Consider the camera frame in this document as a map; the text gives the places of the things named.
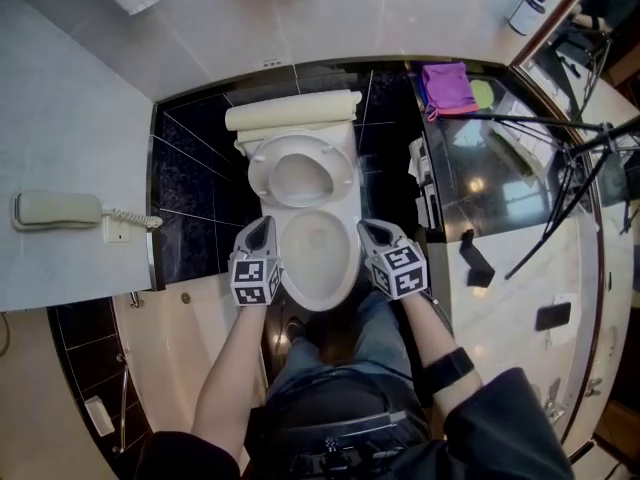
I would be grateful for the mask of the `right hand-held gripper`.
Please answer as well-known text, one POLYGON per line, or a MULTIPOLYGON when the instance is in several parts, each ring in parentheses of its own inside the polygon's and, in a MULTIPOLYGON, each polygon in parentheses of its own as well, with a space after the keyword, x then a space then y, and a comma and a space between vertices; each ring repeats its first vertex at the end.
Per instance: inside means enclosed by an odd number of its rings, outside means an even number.
POLYGON ((426 259, 397 224, 361 219, 357 232, 372 282, 389 299, 399 300, 428 288, 426 259), (377 248, 387 249, 377 253, 377 248))

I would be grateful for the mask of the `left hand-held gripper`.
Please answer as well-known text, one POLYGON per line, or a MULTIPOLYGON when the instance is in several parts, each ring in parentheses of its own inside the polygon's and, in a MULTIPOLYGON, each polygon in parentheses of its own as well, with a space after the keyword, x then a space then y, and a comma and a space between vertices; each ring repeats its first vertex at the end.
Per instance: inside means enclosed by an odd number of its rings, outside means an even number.
POLYGON ((231 294, 235 304, 269 306, 281 283, 275 219, 263 216, 248 224, 236 236, 234 250, 241 251, 230 260, 231 294))

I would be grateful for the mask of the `white toilet seat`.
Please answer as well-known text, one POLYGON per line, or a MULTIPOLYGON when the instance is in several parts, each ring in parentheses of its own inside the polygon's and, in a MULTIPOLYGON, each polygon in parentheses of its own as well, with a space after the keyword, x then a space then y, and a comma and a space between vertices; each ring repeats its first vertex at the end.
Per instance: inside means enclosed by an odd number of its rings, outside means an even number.
POLYGON ((337 146, 310 133, 293 133, 275 136, 263 142, 252 154, 248 168, 248 180, 253 191, 266 203, 282 207, 315 208, 342 199, 354 181, 354 166, 337 146), (321 164, 333 180, 333 192, 317 204, 287 204, 272 193, 270 175, 276 163, 286 155, 303 154, 321 164))

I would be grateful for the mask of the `black forearm band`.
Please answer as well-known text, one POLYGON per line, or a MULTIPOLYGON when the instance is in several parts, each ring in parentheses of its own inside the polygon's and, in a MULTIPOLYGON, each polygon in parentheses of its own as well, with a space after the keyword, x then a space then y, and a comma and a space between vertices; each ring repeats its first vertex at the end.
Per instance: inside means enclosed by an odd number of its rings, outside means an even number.
POLYGON ((425 366, 422 379, 431 395, 452 386, 475 369, 465 349, 458 347, 425 366))

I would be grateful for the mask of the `person's left forearm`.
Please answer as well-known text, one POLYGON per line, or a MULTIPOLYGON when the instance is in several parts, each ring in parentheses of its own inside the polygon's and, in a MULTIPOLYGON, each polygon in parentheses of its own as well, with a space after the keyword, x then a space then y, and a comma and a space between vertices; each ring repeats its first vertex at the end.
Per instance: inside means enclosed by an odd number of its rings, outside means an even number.
POLYGON ((267 307, 240 309, 200 391, 192 433, 239 460, 254 400, 267 307))

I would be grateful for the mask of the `person's right forearm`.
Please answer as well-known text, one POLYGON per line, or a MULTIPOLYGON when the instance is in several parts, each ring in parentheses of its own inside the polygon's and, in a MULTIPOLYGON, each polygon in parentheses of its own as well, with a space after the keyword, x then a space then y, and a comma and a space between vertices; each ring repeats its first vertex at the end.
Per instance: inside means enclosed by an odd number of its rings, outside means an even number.
MULTIPOLYGON (((434 306, 420 294, 408 295, 400 302, 405 309, 413 333, 422 370, 425 366, 459 347, 436 314, 434 306)), ((433 399, 440 413, 447 417, 481 387, 481 377, 474 369, 452 386, 433 394, 433 399)))

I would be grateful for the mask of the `white ceramic toilet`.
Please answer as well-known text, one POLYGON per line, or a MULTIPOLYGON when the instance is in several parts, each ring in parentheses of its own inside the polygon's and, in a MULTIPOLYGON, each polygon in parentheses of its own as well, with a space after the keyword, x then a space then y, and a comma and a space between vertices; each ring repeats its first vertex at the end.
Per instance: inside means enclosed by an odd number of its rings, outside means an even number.
POLYGON ((277 127, 241 132, 236 146, 250 162, 265 141, 281 135, 310 133, 337 146, 352 161, 354 181, 346 195, 315 208, 270 205, 259 197, 263 214, 275 219, 283 267, 282 283, 302 307, 323 312, 340 305, 351 292, 360 269, 361 219, 355 129, 351 122, 277 127))

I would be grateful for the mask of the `blue jeans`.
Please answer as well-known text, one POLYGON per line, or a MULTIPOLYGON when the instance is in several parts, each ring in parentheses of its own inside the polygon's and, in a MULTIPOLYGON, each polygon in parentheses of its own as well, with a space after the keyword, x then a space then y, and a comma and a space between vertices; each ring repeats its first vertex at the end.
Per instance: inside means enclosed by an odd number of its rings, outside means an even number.
MULTIPOLYGON (((399 324, 382 292, 372 291, 359 305, 354 328, 358 339, 350 366, 366 374, 397 378, 413 389, 410 361, 399 324)), ((318 347, 306 336, 297 339, 290 344, 285 366, 270 386, 267 397, 290 388, 307 374, 331 369, 321 360, 318 347)))

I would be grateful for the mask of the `yellow-green cloth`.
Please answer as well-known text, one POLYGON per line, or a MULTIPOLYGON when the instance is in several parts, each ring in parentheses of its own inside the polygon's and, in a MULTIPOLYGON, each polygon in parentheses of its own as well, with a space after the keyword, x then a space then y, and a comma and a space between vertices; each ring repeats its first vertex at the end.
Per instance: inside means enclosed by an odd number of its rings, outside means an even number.
POLYGON ((494 102, 494 91, 491 84, 482 79, 472 79, 470 87, 479 109, 489 109, 494 102))

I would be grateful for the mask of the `dark jacket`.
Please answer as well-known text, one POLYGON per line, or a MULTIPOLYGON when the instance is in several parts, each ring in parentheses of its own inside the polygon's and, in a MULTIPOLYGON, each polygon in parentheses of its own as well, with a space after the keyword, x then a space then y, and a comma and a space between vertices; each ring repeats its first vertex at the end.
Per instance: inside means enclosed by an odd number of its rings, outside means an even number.
MULTIPOLYGON (((455 408, 445 439, 421 443, 363 480, 574 480, 572 466, 520 368, 455 408)), ((224 450, 184 432, 154 434, 134 480, 240 480, 224 450)))

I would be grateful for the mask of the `chrome sink faucet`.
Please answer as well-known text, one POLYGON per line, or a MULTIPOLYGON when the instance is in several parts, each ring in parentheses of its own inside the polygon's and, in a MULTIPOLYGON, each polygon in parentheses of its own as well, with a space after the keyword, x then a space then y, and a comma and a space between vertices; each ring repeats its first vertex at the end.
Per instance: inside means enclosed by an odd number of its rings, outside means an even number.
POLYGON ((547 397, 543 403, 543 410, 552 426, 555 426, 567 411, 566 407, 559 400, 561 385, 562 379, 560 377, 556 377, 549 386, 547 397))

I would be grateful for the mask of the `wood framed mirror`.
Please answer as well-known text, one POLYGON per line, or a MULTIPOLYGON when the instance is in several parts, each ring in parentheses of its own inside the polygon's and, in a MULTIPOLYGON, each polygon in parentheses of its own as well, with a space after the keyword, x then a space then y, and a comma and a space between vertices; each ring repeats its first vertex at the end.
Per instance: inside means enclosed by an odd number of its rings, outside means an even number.
MULTIPOLYGON (((539 85, 569 121, 580 122, 601 77, 612 75, 624 62, 640 56, 640 0, 573 0, 571 4, 569 14, 524 67, 530 77, 542 77, 539 85)), ((600 153, 594 152, 577 159, 566 202, 573 198, 599 157, 600 153)), ((561 168, 554 179, 560 184, 565 164, 560 151, 554 154, 552 165, 561 168)), ((612 155, 598 176, 615 164, 616 157, 612 155)), ((596 186, 595 180, 590 190, 596 186)), ((590 207, 590 190, 578 206, 590 207)))

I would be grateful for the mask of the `black angular bracket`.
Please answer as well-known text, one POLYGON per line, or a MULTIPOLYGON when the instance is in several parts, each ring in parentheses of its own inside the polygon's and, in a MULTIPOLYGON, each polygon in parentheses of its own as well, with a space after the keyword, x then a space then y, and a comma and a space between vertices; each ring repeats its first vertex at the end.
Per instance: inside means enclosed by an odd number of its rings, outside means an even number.
POLYGON ((473 229, 467 229, 461 236, 460 254, 469 267, 467 285, 487 288, 493 280, 495 269, 474 245, 474 237, 473 229))

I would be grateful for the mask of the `white wall jack plate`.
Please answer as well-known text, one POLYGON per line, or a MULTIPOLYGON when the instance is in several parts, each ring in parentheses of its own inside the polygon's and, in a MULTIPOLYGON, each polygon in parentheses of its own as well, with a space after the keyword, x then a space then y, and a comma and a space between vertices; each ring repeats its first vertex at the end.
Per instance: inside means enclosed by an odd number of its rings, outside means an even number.
POLYGON ((107 244, 123 244, 130 242, 130 225, 112 216, 102 219, 103 239, 107 244))

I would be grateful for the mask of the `cream wall telephone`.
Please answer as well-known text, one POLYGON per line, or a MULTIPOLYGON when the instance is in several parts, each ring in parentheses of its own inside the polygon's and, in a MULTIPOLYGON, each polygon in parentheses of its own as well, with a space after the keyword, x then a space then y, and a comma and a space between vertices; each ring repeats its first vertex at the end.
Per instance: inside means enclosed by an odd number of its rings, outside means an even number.
POLYGON ((102 206, 95 195, 23 191, 13 196, 10 217, 21 232, 89 229, 100 224, 102 206))

